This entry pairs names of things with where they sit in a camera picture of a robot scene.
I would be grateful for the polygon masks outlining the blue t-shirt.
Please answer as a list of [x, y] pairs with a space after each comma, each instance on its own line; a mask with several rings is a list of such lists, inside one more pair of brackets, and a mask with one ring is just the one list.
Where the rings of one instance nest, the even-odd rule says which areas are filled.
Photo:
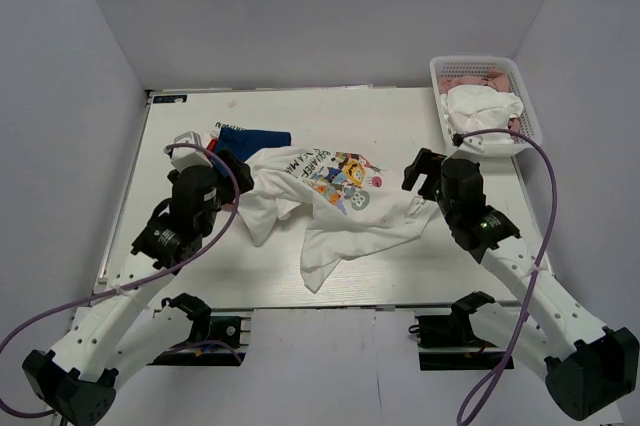
[[288, 147], [291, 140], [289, 132], [246, 129], [223, 124], [216, 133], [213, 152], [219, 155], [222, 151], [229, 151], [238, 160], [245, 161], [265, 148]]

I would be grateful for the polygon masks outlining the white printed t-shirt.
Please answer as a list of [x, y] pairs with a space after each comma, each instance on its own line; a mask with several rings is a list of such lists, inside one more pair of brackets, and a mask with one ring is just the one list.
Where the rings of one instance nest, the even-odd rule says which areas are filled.
[[264, 148], [247, 163], [254, 187], [242, 194], [238, 211], [254, 245], [295, 209], [310, 207], [300, 273], [313, 293], [341, 261], [419, 239], [436, 211], [403, 190], [398, 173], [361, 154], [288, 146]]

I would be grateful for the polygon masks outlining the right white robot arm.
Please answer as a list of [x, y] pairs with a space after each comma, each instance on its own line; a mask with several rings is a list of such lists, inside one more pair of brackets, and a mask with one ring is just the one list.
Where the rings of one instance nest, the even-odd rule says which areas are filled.
[[518, 331], [512, 358], [542, 379], [554, 403], [576, 421], [632, 393], [636, 336], [626, 327], [608, 327], [549, 270], [535, 265], [519, 229], [488, 205], [479, 165], [421, 149], [404, 170], [403, 189], [411, 190], [421, 175], [426, 179], [418, 193], [438, 205], [455, 243], [499, 279], [533, 320], [519, 325], [517, 315], [477, 291], [452, 305], [451, 335], [466, 345], [485, 341], [507, 349]]

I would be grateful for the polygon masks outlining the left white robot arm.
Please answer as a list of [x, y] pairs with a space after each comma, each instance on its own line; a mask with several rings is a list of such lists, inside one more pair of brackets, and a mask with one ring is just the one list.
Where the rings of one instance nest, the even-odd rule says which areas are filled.
[[131, 328], [222, 237], [214, 228], [217, 213], [254, 186], [249, 166], [228, 150], [191, 146], [179, 156], [178, 149], [166, 150], [171, 194], [154, 208], [115, 280], [62, 339], [22, 364], [36, 396], [70, 425], [97, 424], [131, 376], [168, 350], [221, 344], [211, 335], [210, 307], [188, 293], [163, 299], [151, 321]]

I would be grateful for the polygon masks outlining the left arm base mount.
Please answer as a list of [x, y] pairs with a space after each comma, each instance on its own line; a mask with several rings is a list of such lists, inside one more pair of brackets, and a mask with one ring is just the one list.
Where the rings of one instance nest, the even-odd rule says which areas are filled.
[[214, 312], [204, 338], [189, 339], [154, 359], [150, 366], [239, 367], [248, 350], [251, 312]]

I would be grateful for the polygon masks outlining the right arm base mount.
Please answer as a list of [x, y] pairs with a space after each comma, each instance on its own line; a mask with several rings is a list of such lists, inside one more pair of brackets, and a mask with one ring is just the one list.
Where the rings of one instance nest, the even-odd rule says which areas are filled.
[[418, 315], [408, 334], [418, 344], [422, 372], [490, 371], [503, 357], [503, 351], [492, 343], [464, 336], [449, 315]]

